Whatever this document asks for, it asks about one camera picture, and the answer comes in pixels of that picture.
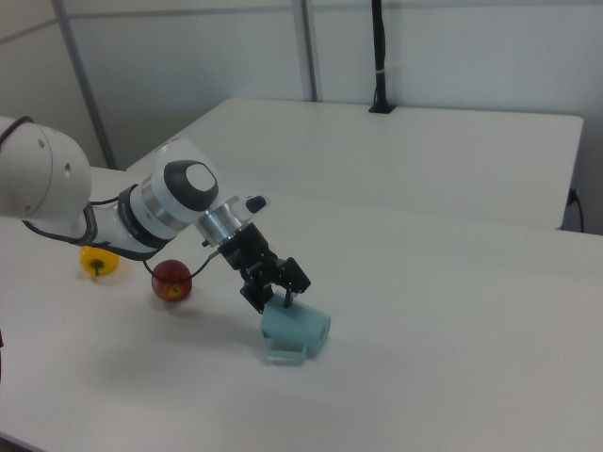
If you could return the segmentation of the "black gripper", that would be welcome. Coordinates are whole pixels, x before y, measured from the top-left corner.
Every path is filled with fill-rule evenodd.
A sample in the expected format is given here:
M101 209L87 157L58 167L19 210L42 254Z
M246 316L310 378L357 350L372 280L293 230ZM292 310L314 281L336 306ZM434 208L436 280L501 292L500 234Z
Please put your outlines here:
M270 248L259 229L249 223L219 245L219 252L233 270L240 273L240 294L256 312L263 314L273 297L272 284L285 290L284 307L311 285L310 279L293 257L280 259Z

